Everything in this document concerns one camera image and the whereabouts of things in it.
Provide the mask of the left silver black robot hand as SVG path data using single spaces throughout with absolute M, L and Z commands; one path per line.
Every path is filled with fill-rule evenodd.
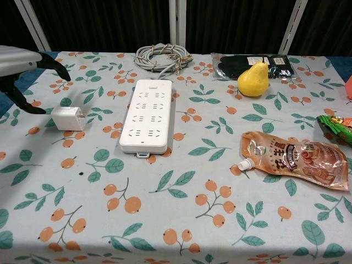
M 28 103 L 24 95 L 15 86 L 15 81 L 19 79 L 23 72 L 36 68 L 53 69 L 61 79 L 71 81 L 66 67 L 50 55 L 13 46 L 1 46 L 1 92 L 27 113 L 46 114 L 44 109 L 34 107 Z

